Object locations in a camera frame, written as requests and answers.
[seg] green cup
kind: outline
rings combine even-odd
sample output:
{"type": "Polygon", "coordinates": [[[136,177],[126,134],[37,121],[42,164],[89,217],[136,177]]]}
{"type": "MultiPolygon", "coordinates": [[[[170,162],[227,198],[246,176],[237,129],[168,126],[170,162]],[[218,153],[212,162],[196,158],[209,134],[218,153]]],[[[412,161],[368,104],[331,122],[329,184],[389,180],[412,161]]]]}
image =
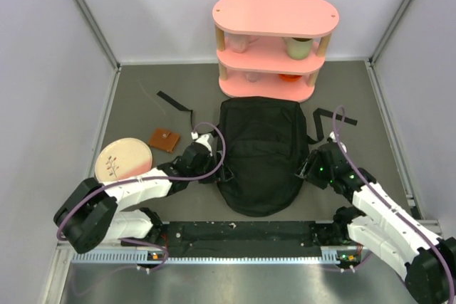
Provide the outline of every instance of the green cup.
{"type": "Polygon", "coordinates": [[[312,38],[284,37],[286,53],[294,60],[303,60],[311,53],[312,38]]]}

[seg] orange bowl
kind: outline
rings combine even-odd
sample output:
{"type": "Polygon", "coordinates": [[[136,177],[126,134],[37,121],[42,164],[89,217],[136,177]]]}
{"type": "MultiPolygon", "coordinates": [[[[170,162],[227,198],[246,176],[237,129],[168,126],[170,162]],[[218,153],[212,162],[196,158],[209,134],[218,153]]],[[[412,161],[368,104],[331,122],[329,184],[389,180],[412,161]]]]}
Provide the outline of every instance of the orange bowl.
{"type": "Polygon", "coordinates": [[[302,75],[279,74],[279,77],[286,82],[295,82],[302,78],[302,75]]]}

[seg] wooden shelf post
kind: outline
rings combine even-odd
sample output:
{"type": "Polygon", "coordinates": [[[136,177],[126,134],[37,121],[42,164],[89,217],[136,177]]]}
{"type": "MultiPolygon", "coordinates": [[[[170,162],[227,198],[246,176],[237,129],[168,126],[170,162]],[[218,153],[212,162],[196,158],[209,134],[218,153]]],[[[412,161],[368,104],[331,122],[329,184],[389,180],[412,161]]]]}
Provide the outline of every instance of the wooden shelf post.
{"type": "Polygon", "coordinates": [[[320,44],[318,45],[318,50],[316,51],[316,55],[318,57],[324,57],[326,55],[326,50],[328,49],[330,40],[331,40],[331,34],[321,37],[320,44]]]}
{"type": "MultiPolygon", "coordinates": [[[[321,37],[320,44],[318,45],[318,49],[316,51],[316,55],[318,57],[324,57],[326,55],[326,50],[328,50],[328,45],[329,45],[330,40],[331,40],[331,33],[327,36],[321,37]]],[[[320,72],[320,70],[318,69],[315,73],[312,73],[309,76],[309,79],[307,80],[307,85],[309,87],[315,86],[315,82],[316,82],[319,72],[320,72]]]]}
{"type": "Polygon", "coordinates": [[[221,28],[215,26],[215,39],[217,39],[217,50],[225,50],[225,34],[221,28]]]}
{"type": "MultiPolygon", "coordinates": [[[[217,50],[225,50],[225,34],[217,25],[215,26],[215,38],[217,39],[217,50]]],[[[221,80],[228,79],[227,68],[219,61],[219,74],[221,80]]]]}
{"type": "Polygon", "coordinates": [[[228,79],[227,67],[225,67],[223,64],[221,64],[220,61],[219,61],[219,74],[220,74],[220,80],[228,79]]]}
{"type": "Polygon", "coordinates": [[[316,78],[318,77],[318,72],[319,71],[320,70],[317,70],[315,73],[312,73],[309,76],[309,79],[306,82],[309,87],[314,87],[315,86],[316,78]]]}

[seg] brown wallet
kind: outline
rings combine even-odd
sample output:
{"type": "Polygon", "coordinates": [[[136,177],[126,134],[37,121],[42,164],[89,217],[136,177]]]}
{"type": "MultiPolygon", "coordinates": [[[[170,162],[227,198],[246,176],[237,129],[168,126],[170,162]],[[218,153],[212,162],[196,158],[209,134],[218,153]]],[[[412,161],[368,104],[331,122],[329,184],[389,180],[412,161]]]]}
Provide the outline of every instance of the brown wallet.
{"type": "Polygon", "coordinates": [[[166,152],[173,152],[180,135],[164,128],[157,128],[149,139],[149,146],[166,152]]]}

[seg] plant pattern on plate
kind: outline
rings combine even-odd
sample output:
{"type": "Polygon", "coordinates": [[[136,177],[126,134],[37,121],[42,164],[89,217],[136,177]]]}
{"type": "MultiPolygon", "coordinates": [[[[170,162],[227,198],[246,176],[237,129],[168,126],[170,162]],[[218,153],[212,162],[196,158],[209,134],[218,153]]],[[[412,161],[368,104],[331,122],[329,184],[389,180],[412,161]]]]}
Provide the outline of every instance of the plant pattern on plate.
{"type": "Polygon", "coordinates": [[[119,168],[118,165],[115,164],[115,161],[116,161],[117,157],[114,157],[113,156],[109,156],[108,157],[108,161],[105,163],[105,165],[107,165],[108,167],[106,167],[106,169],[109,171],[109,175],[110,176],[113,176],[118,179],[118,176],[117,174],[115,173],[116,170],[119,168]]]}

